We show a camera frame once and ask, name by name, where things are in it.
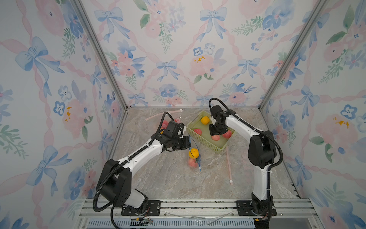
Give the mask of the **pink peach bottom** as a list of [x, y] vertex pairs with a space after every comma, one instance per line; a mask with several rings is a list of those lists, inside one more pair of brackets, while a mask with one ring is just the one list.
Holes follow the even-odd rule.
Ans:
[[213, 136], [211, 136], [211, 139], [213, 141], [219, 141], [220, 140], [220, 135], [213, 135]]

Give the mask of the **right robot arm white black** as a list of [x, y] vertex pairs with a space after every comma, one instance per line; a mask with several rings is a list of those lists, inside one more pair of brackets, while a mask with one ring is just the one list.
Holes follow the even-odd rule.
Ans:
[[270, 171], [277, 155], [276, 146], [269, 132], [264, 132], [239, 117], [233, 110], [223, 110], [221, 106], [210, 107], [210, 135], [223, 135], [234, 130], [249, 143], [248, 159], [254, 166], [254, 189], [252, 192], [252, 212], [269, 217], [271, 211]]

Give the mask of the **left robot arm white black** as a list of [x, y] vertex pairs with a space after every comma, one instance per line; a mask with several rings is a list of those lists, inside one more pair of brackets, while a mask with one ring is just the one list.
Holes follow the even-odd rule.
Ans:
[[189, 137], [184, 136], [184, 131], [183, 123], [171, 120], [166, 128], [159, 128], [143, 146], [130, 155], [119, 160], [108, 160], [96, 186], [93, 210], [101, 212], [109, 206], [125, 207], [136, 215], [144, 214], [147, 211], [148, 197], [132, 189], [132, 179], [147, 162], [163, 152], [191, 147]]

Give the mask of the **blue zipper clear bag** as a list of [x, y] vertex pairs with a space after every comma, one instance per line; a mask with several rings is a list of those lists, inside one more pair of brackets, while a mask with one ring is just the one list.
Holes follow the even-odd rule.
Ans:
[[191, 146], [188, 151], [188, 166], [201, 172], [201, 153], [196, 141], [190, 135], [189, 143], [191, 143]]

